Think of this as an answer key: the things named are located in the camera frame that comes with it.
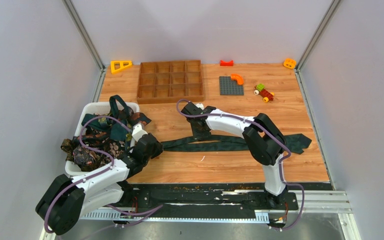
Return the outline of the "dark green leaf tie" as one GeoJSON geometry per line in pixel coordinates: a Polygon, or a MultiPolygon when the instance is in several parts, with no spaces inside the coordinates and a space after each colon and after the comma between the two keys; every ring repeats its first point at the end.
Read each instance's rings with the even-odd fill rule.
{"type": "MultiPolygon", "coordinates": [[[[295,154],[302,154],[312,140],[302,133],[285,135],[285,146],[295,154]]],[[[249,148],[244,139],[238,136],[211,135],[206,139],[192,136],[176,140],[163,141],[163,150],[167,152],[237,152],[249,148]]]]}

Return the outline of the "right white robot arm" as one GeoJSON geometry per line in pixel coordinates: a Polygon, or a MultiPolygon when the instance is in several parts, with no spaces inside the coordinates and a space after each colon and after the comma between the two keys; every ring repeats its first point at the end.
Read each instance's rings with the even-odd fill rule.
{"type": "Polygon", "coordinates": [[[224,112],[216,107],[204,109],[191,101],[186,102],[183,109],[177,111],[186,117],[191,126],[204,131],[222,131],[244,139],[252,157],[262,165],[265,177],[264,189],[266,204],[278,209],[286,201],[288,192],[282,161],[291,156],[286,146],[285,136],[264,113],[257,116],[241,116],[224,112]]]}

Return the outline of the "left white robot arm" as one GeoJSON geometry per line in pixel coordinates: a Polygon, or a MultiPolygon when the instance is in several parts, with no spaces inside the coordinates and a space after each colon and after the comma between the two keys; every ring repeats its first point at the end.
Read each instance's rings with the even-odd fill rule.
{"type": "Polygon", "coordinates": [[[122,207],[133,201],[127,179],[138,174],[149,160],[163,152],[163,144],[151,133],[144,134],[121,159],[74,177],[57,176],[35,207],[47,233],[63,235],[84,215],[109,204],[122,207]]]}

